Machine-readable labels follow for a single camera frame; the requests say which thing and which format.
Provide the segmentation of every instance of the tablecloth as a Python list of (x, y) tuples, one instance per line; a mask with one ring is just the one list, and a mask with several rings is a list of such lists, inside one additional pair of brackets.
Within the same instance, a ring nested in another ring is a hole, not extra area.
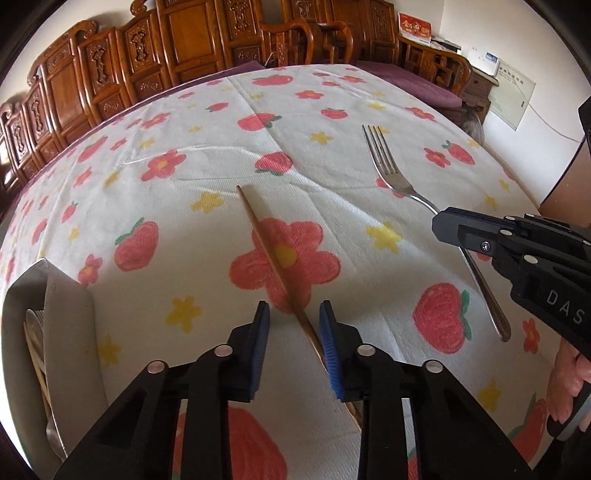
[[(381, 126), (399, 168), (439, 208), (535, 211), (477, 143), (343, 65), (189, 84), (139, 107), (46, 167), (0, 251), (0, 298), (41, 257), (91, 290), (109, 402), (149, 361), (194, 361), (268, 299), (261, 389), (230, 409), (235, 478), (356, 478), (359, 431), (289, 312), (239, 184), (315, 327), (330, 299), (340, 322), (395, 359), (441, 360), (537, 461), (550, 441), (556, 335), (480, 257), (512, 325), (499, 340), (460, 252), (431, 233), (431, 213), (378, 179), (361, 125)], [(415, 469), (411, 440), (408, 451)]]

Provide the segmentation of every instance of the purple cushion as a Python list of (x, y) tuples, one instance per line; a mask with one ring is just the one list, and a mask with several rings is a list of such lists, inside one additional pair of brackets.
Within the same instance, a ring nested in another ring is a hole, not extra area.
[(370, 72), (392, 85), (396, 85), (433, 108), (458, 108), (462, 106), (462, 99), (457, 95), (396, 65), (359, 60), (356, 67)]

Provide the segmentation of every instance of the white wall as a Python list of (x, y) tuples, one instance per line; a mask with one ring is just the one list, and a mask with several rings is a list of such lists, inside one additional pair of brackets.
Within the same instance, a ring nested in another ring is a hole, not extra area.
[(578, 108), (591, 86), (560, 37), (524, 0), (445, 0), (440, 35), (490, 51), (536, 82), (531, 106), (513, 131), (494, 113), (484, 123), (486, 143), (542, 202), (583, 139)]

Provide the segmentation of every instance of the metal fork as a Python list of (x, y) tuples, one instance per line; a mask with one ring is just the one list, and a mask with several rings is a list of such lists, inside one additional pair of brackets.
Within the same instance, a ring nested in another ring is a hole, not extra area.
[[(380, 128), (369, 125), (366, 128), (363, 125), (362, 129), (369, 153), (374, 160), (375, 168), (378, 170), (378, 174), (380, 177), (382, 177), (384, 182), (386, 182), (386, 184), (389, 185), (390, 188), (396, 193), (400, 193), (405, 197), (422, 203), (425, 207), (437, 215), (440, 212), (439, 208), (437, 208), (435, 204), (427, 200), (424, 196), (417, 193), (417, 191), (413, 188), (413, 185), (398, 169), (396, 162), (394, 161), (394, 156), (392, 155), (392, 152), (390, 152), (388, 144), (386, 143), (386, 139), (384, 138)], [(511, 325), (509, 324), (509, 320), (507, 320), (503, 310), (496, 301), (495, 296), (491, 292), (491, 288), (488, 286), (488, 283), (486, 283), (486, 280), (482, 276), (482, 273), (478, 269), (478, 266), (474, 262), (472, 256), (463, 248), (460, 248), (460, 251), (462, 252), (464, 261), (472, 273), (472, 278), (474, 278), (478, 289), (484, 297), (488, 312), (491, 316), (492, 323), (494, 324), (497, 333), (501, 337), (501, 340), (504, 342), (508, 341), (509, 338), (511, 338)]]

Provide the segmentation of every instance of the chopstick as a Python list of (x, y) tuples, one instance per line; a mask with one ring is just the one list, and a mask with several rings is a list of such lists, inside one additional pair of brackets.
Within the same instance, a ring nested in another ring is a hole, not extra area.
[[(326, 360), (324, 358), (324, 349), (322, 348), (322, 343), (320, 342), (318, 335), (316, 335), (316, 331), (314, 330), (314, 327), (312, 327), (312, 324), (310, 323), (310, 319), (306, 315), (306, 312), (304, 311), (302, 306), (297, 301), (297, 296), (295, 295), (295, 292), (291, 289), (291, 286), (285, 277), (283, 269), (281, 268), (279, 260), (277, 260), (277, 257), (275, 256), (275, 252), (273, 251), (273, 249), (271, 248), (271, 246), (267, 242), (267, 239), (265, 238), (265, 235), (262, 231), (261, 224), (258, 221), (258, 218), (256, 218), (256, 214), (255, 214), (254, 210), (252, 209), (251, 204), (248, 203), (248, 199), (246, 198), (246, 195), (244, 195), (244, 192), (240, 188), (240, 185), (236, 185), (236, 192), (238, 192), (238, 196), (240, 197), (240, 199), (242, 201), (242, 205), (244, 206), (244, 209), (246, 210), (246, 214), (248, 215), (248, 219), (251, 221), (252, 229), (254, 230), (256, 237), (258, 238), (259, 242), (261, 243), (262, 249), (265, 252), (265, 256), (267, 257), (267, 261), (271, 265), (271, 269), (273, 270), (273, 273), (275, 274), (275, 276), (279, 280), (279, 284), (281, 285), (283, 292), (287, 296), (287, 301), (289, 302), (289, 305), (295, 314), (295, 318), (297, 318), (298, 322), (300, 323), (300, 326), (304, 330), (304, 334), (308, 337), (308, 340), (312, 344), (314, 351), (316, 352), (316, 354), (320, 358), (320, 361), (322, 362), (322, 365), (324, 366), (324, 369), (326, 370)], [(362, 414), (359, 411), (359, 409), (352, 402), (347, 402), (345, 404), (345, 406), (347, 407), (347, 410), (349, 410), (349, 413), (351, 414), (351, 416), (355, 419), (357, 426), (359, 428), (361, 428)]]

